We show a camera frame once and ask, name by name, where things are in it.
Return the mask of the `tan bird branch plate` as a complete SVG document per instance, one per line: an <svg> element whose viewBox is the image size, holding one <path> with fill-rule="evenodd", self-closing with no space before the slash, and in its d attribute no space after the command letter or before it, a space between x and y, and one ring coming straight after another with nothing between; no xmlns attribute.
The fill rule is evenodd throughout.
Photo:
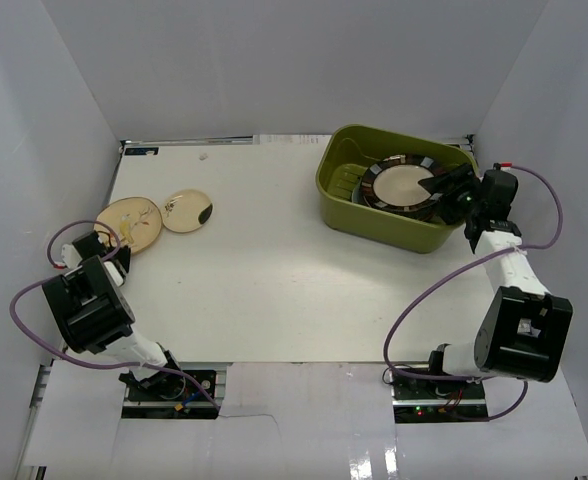
<svg viewBox="0 0 588 480"><path fill-rule="evenodd" d="M97 217L94 230L106 246L115 246L116 240L122 247L129 247L137 255L159 238L162 216L156 204L146 197L128 197L117 200L105 207Z"/></svg>

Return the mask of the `black striped rim cream plate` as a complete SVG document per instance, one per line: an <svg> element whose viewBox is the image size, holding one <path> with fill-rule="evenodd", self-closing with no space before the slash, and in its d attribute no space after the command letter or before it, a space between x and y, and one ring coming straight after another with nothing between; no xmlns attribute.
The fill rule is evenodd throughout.
<svg viewBox="0 0 588 480"><path fill-rule="evenodd" d="M427 223L445 224L437 215L434 197L418 181L445 174L459 164L445 166L416 154L398 154L370 165L351 193L351 202L371 209Z"/></svg>

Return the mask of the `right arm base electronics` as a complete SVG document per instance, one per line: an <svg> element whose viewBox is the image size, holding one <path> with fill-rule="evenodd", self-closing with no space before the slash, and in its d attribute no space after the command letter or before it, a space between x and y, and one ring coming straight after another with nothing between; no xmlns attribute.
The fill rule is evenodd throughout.
<svg viewBox="0 0 588 480"><path fill-rule="evenodd" d="M393 373L389 367L381 379L391 388L397 425L483 422L489 417L480 383L412 379Z"/></svg>

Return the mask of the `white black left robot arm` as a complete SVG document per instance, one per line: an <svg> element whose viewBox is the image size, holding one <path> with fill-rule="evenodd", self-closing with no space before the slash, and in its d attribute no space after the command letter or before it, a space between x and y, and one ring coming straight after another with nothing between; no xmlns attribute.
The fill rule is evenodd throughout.
<svg viewBox="0 0 588 480"><path fill-rule="evenodd" d="M130 363L120 380L155 398L174 400L186 387L173 355L134 327L134 313L120 291L129 272L131 249L101 242L91 231L62 247L69 272L42 285L67 346L77 354L104 355Z"/></svg>

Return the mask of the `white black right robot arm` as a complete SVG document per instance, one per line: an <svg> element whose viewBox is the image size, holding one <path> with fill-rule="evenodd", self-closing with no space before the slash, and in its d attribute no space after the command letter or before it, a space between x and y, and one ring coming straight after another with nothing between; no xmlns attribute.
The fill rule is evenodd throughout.
<svg viewBox="0 0 588 480"><path fill-rule="evenodd" d="M523 249L522 234L508 216L518 180L495 165L477 177L469 165L422 179L447 223L465 222L464 235L494 290L493 300L474 339L442 344L429 358L427 390L446 399L462 377L513 377L549 382L557 373L573 307L549 292L537 278Z"/></svg>

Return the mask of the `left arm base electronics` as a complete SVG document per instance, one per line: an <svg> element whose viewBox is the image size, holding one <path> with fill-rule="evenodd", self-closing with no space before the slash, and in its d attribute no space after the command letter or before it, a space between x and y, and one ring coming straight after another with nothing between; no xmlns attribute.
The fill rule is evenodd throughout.
<svg viewBox="0 0 588 480"><path fill-rule="evenodd" d="M215 420L225 395L228 364L181 363L181 369L217 403L215 407L184 377L172 375L152 391L137 387L131 374L121 374L126 385L122 419L130 420Z"/></svg>

